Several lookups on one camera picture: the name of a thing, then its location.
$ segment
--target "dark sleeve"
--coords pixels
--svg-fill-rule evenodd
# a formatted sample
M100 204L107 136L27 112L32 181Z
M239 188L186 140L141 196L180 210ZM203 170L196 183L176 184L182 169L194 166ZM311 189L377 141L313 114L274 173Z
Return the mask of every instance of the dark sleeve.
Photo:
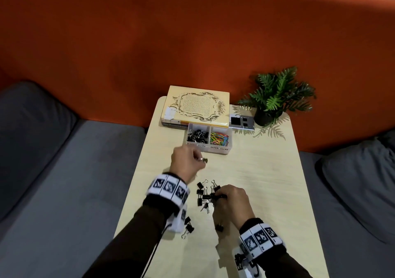
M83 278L140 277L161 238L166 220L179 208L158 195L148 195L133 219L108 244Z
M243 234L260 223L263 223L263 221L259 218L249 219L240 228L239 232ZM265 251L255 258L254 262L265 271L266 278L312 278L309 272L287 253L283 244Z

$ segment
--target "left hand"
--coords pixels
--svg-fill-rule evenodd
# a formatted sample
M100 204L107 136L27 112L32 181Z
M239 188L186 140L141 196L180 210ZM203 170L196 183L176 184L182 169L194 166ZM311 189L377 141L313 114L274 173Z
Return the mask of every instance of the left hand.
M206 167L206 163L197 161L197 158L202 158L198 147L186 144L176 147L171 155L169 171L177 174L186 184L189 184L194 181L196 173Z

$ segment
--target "wristband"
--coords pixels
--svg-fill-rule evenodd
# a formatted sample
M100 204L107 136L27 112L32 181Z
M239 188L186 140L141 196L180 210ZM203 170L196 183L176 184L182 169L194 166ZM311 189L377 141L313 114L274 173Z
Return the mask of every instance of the wristband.
M247 257L252 261L259 255L282 244L282 239L266 223L256 224L240 236L240 248Z
M151 182L146 195L154 194L169 199L181 210L189 193L188 186L182 180L169 174L161 174Z

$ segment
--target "hand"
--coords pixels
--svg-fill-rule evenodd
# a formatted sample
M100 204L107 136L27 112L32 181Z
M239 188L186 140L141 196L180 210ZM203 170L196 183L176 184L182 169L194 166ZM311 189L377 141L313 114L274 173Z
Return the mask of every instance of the hand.
M228 199L220 198L216 204L223 209L237 230L240 230L241 226L248 219L255 218L249 198L244 189L228 184L215 192L216 196L221 194L227 195Z
M191 183L196 173L206 166L204 161L197 161L202 158L200 150L194 145L183 145L174 148L171 155L170 172L177 174L186 183Z

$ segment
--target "ornate frame illustration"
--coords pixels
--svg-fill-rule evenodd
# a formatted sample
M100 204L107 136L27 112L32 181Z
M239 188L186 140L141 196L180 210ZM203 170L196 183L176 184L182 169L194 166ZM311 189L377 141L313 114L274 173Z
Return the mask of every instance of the ornate frame illustration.
M188 96L188 95L195 95L195 96L210 96L211 99L214 100L215 104L213 106L215 112L214 114L211 114L208 118L205 118L203 115L201 114L197 114L197 113L189 113L189 112L185 112L181 109L181 105L180 105L180 101L182 100L182 98L184 96ZM201 92L201 93L183 93L180 94L178 97L174 97L173 99L175 100L175 103L171 104L171 107L175 107L177 109L177 112L180 113L181 115L187 116L187 117L193 117L195 119L199 119L202 122L211 122L213 120L216 120L220 115L225 113L225 104L224 102L219 99L217 96L215 96L214 94L210 93L210 92Z

